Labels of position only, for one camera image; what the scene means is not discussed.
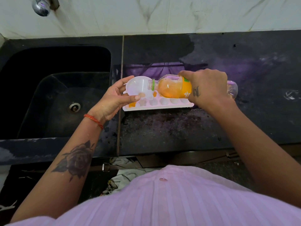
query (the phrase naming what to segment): bottle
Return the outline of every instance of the bottle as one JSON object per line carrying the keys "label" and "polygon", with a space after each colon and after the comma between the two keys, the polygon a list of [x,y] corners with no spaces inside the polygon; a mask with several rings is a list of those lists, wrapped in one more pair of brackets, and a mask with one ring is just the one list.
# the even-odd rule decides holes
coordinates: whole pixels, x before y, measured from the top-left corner
{"label": "bottle", "polygon": [[[235,99],[238,92],[237,84],[227,81],[229,97]],[[148,89],[158,91],[160,96],[165,98],[188,98],[191,94],[191,83],[183,76],[167,74],[159,80],[149,80]]]}

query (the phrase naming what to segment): tattoo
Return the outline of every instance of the tattoo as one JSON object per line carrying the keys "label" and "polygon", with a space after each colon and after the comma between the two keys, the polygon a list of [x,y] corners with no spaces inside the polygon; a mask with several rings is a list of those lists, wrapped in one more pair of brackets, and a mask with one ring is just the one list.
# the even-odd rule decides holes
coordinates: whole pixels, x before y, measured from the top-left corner
{"label": "tattoo", "polygon": [[56,166],[56,168],[51,172],[65,172],[69,171],[71,178],[69,182],[73,179],[73,176],[78,178],[84,177],[87,170],[91,164],[92,160],[92,147],[94,144],[90,143],[90,140],[86,143],[82,143],[71,150],[69,153],[62,154],[65,156]]}
{"label": "tattoo", "polygon": [[195,97],[195,96],[199,96],[200,94],[199,94],[199,87],[197,86],[197,87],[194,87],[193,88],[193,96]]}

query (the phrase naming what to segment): faucet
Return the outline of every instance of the faucet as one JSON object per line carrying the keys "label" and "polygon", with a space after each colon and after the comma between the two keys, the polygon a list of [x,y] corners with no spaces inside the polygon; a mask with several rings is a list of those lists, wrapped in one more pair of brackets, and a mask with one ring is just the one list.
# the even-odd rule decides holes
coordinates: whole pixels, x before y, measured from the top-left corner
{"label": "faucet", "polygon": [[48,16],[50,10],[57,10],[60,6],[58,0],[33,0],[32,8],[40,16]]}

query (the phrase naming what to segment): drain strainer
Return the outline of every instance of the drain strainer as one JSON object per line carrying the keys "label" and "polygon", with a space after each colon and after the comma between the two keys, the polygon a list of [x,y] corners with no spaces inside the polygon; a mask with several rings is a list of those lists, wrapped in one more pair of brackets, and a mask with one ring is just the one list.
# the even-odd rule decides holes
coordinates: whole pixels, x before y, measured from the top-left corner
{"label": "drain strainer", "polygon": [[80,104],[79,104],[79,103],[76,103],[76,102],[72,103],[72,104],[69,105],[69,107],[68,107],[68,112],[69,112],[70,114],[75,114],[75,113],[77,113],[79,110],[80,110]]}

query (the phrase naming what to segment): red thread bracelet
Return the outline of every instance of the red thread bracelet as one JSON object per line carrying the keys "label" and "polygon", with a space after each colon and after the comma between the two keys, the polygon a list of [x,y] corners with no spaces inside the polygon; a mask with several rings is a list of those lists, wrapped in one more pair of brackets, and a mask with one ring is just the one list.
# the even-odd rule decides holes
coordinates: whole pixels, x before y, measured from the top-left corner
{"label": "red thread bracelet", "polygon": [[96,120],[95,117],[90,116],[89,114],[85,114],[84,117],[87,117],[87,118],[91,119],[92,121],[94,121],[95,123],[97,123],[98,126],[100,126],[101,129],[103,129],[103,125],[98,120]]}

